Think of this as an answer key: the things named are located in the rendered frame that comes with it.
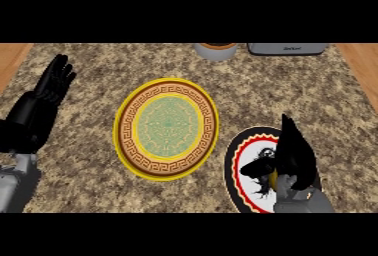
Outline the grey appliance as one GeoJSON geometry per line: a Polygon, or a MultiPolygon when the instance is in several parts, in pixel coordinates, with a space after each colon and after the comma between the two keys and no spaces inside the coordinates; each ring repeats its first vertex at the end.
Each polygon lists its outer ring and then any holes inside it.
{"type": "Polygon", "coordinates": [[[328,43],[250,43],[249,50],[253,55],[292,56],[320,55],[328,43]]]}

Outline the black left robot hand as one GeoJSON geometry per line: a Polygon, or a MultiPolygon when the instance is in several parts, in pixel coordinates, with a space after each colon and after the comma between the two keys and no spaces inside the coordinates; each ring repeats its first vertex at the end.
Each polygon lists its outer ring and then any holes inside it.
{"type": "Polygon", "coordinates": [[[0,119],[0,153],[36,154],[46,144],[76,76],[69,56],[58,54],[36,88],[23,94],[7,119],[0,119]]]}

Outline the black red white plate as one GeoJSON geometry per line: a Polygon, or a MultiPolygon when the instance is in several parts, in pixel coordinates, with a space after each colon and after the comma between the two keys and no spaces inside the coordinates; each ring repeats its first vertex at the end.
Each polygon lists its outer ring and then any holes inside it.
{"type": "Polygon", "coordinates": [[[227,151],[225,180],[243,213],[333,210],[315,153],[297,128],[253,127],[237,135],[227,151]]]}

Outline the grey pot with brown rim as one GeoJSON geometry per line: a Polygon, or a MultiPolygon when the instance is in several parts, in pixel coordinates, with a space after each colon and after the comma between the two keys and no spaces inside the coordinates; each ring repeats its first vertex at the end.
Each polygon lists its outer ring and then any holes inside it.
{"type": "Polygon", "coordinates": [[[237,43],[196,43],[199,55],[212,61],[224,61],[234,57],[238,44],[237,43]]]}

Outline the yellow brown green patterned plate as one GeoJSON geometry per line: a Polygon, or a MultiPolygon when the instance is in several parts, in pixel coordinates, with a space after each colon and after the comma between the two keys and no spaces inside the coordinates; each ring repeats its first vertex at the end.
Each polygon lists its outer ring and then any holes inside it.
{"type": "Polygon", "coordinates": [[[113,140],[128,169],[172,181],[204,164],[219,137],[219,113],[207,91],[182,78],[160,78],[128,96],[116,115],[113,140]]]}

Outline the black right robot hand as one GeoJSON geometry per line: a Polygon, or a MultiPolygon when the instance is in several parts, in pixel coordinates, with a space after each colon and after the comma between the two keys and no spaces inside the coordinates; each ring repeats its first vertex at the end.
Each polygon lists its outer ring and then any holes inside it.
{"type": "Polygon", "coordinates": [[[275,170],[278,175],[297,176],[295,190],[305,190],[309,187],[323,188],[315,151],[295,120],[287,115],[283,115],[283,130],[275,156],[265,156],[250,162],[241,168],[241,174],[250,178],[262,178],[275,170]]]}

